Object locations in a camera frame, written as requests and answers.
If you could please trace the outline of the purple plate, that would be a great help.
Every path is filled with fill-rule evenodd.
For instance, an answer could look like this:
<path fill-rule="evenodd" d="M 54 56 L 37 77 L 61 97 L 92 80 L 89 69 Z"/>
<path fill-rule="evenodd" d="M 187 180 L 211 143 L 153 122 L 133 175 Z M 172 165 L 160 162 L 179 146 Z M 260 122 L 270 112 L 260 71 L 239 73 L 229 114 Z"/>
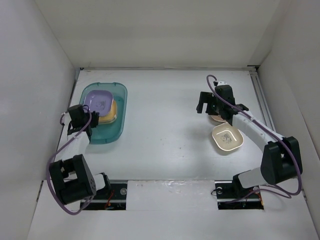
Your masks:
<path fill-rule="evenodd" d="M 87 105 L 91 112 L 104 117 L 111 111 L 113 99 L 113 94 L 108 90 L 92 90 L 85 96 L 83 104 Z"/>

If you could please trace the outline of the beige plate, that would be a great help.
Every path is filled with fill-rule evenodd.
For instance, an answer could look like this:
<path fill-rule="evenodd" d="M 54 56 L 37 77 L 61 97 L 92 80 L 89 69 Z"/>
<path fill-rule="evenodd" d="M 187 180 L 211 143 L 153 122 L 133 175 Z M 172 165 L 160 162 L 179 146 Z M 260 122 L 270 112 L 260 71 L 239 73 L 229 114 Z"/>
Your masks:
<path fill-rule="evenodd" d="M 240 148 L 244 143 L 242 133 L 229 123 L 215 126 L 211 132 L 217 147 L 224 152 L 232 152 Z"/>

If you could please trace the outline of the yellow plate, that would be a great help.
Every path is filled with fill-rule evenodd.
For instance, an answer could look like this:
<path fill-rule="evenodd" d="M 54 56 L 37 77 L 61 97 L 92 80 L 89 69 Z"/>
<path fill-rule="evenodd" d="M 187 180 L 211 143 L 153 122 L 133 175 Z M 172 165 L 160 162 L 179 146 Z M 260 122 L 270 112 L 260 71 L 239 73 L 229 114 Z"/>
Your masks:
<path fill-rule="evenodd" d="M 100 116 L 98 123 L 102 124 L 111 124 L 117 119 L 117 103 L 113 100 L 110 111 L 105 116 Z"/>

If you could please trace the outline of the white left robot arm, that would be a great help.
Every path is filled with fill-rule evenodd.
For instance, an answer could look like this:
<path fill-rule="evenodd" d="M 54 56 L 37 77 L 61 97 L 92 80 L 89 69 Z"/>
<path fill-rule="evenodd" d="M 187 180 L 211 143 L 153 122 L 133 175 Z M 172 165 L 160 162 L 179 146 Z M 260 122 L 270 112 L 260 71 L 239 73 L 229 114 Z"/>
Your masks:
<path fill-rule="evenodd" d="M 107 198 L 112 187 L 108 176 L 96 175 L 85 160 L 85 151 L 91 143 L 93 128 L 99 123 L 99 113 L 88 105 L 73 105 L 62 114 L 60 124 L 67 127 L 67 142 L 48 160 L 46 178 L 50 191 L 61 206 L 98 195 Z"/>

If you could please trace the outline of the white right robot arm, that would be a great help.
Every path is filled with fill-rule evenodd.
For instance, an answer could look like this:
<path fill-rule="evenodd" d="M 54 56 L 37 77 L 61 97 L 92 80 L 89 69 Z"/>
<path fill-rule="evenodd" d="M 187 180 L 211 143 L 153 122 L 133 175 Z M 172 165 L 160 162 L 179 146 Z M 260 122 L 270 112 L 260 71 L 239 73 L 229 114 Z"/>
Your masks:
<path fill-rule="evenodd" d="M 254 194 L 254 187 L 285 198 L 301 192 L 303 166 L 298 140 L 274 132 L 257 120 L 244 104 L 237 104 L 230 85 L 215 86 L 211 92 L 202 91 L 196 111 L 219 115 L 262 151 L 260 167 L 233 176 L 229 189 L 235 201 Z"/>

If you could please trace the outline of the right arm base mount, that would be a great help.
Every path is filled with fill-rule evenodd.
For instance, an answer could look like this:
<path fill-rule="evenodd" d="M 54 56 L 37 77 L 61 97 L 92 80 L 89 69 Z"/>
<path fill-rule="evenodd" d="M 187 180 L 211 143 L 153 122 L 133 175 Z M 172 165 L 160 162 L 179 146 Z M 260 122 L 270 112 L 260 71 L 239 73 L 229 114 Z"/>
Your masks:
<path fill-rule="evenodd" d="M 257 187 L 235 190 L 231 180 L 216 180 L 211 195 L 216 197 L 219 210 L 263 210 L 261 194 L 253 193 Z"/>

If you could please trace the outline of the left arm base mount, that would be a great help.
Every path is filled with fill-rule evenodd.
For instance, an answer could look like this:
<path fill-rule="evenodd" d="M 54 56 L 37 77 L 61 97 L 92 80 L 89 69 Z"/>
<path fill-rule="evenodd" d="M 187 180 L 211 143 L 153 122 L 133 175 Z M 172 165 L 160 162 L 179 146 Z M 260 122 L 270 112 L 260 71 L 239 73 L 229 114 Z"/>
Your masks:
<path fill-rule="evenodd" d="M 85 211 L 125 211 L 127 207 L 127 181 L 112 181 L 111 190 L 99 190 Z"/>

